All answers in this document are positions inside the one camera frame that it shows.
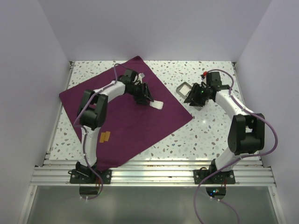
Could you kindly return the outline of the steel instrument tray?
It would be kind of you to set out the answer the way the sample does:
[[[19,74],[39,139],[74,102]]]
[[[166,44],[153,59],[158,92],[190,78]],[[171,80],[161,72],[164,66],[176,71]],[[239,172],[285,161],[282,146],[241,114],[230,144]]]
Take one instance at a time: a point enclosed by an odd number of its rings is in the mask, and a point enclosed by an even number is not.
[[[191,89],[192,89],[192,86],[190,84],[188,84],[187,82],[183,82],[176,88],[176,93],[185,100],[188,97]],[[200,111],[207,104],[208,104],[208,101],[206,101],[203,106],[193,106],[193,107],[196,110]]]

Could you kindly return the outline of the white gauze pad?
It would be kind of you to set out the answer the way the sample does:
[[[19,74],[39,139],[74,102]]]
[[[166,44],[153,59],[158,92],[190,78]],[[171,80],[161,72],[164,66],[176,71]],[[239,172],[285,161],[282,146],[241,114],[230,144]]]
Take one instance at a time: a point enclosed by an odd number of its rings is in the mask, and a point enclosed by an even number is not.
[[[190,90],[191,90],[191,87],[188,86],[188,85],[182,85],[182,86],[179,88],[179,92],[180,92],[181,94],[183,94],[183,95],[187,95],[187,94],[189,94]]]
[[[153,102],[150,102],[149,105],[155,109],[162,110],[164,103],[162,101],[154,100]]]

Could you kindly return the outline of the orange adhesive bandage strips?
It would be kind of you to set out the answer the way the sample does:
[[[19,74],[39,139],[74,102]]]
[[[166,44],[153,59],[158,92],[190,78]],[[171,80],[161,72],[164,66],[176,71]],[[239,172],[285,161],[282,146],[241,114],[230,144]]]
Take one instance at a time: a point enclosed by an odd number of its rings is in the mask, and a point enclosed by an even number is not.
[[[100,133],[99,143],[108,142],[109,138],[110,138],[110,134],[111,134],[111,132],[109,132],[109,131],[101,132]]]

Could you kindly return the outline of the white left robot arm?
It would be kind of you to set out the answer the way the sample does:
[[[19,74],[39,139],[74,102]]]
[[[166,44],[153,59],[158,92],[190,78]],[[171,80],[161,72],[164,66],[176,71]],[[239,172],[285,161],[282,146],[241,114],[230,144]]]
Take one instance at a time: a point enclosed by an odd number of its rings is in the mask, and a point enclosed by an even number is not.
[[[97,161],[97,138],[106,120],[108,103],[126,93],[132,95],[137,104],[149,105],[154,101],[143,77],[142,73],[126,69],[123,75],[108,85],[84,91],[74,125],[81,128],[83,151],[76,163],[76,170],[81,171],[80,177],[86,183],[92,183],[97,178],[97,171],[91,167]]]

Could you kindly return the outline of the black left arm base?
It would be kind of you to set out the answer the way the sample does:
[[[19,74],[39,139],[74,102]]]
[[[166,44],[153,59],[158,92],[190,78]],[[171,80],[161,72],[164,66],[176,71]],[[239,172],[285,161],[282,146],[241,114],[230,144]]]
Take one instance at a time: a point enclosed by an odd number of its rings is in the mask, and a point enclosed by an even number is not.
[[[96,175],[87,166],[81,165],[79,162],[76,164],[75,169],[69,170],[71,184],[94,184],[103,183],[110,184],[112,178],[112,170],[97,171],[95,166],[92,169],[98,174]]]

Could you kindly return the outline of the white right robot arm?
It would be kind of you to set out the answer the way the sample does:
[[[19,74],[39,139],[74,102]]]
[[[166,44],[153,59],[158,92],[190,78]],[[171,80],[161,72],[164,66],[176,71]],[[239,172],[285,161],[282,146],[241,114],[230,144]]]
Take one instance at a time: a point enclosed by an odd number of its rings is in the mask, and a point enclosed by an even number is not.
[[[242,156],[252,155],[264,147],[265,124],[262,114],[249,110],[232,92],[231,85],[221,81],[220,70],[211,70],[201,75],[202,82],[193,84],[185,103],[189,106],[202,108],[209,100],[219,105],[231,119],[228,133],[228,147],[214,159],[208,171],[208,178],[213,183],[224,179],[225,173],[233,169],[233,163]]]

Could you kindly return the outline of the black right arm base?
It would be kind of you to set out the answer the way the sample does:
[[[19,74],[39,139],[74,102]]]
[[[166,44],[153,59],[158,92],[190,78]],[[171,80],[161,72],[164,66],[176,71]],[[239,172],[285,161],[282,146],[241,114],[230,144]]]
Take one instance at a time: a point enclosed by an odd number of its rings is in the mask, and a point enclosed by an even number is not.
[[[193,170],[194,183],[200,184],[200,182],[205,178],[207,178],[209,175],[211,175],[211,173],[212,172],[210,172],[210,170],[205,167]],[[236,181],[235,181],[235,175],[233,170],[225,171],[225,172],[221,171],[207,178],[203,182],[203,184],[235,184],[235,183]]]

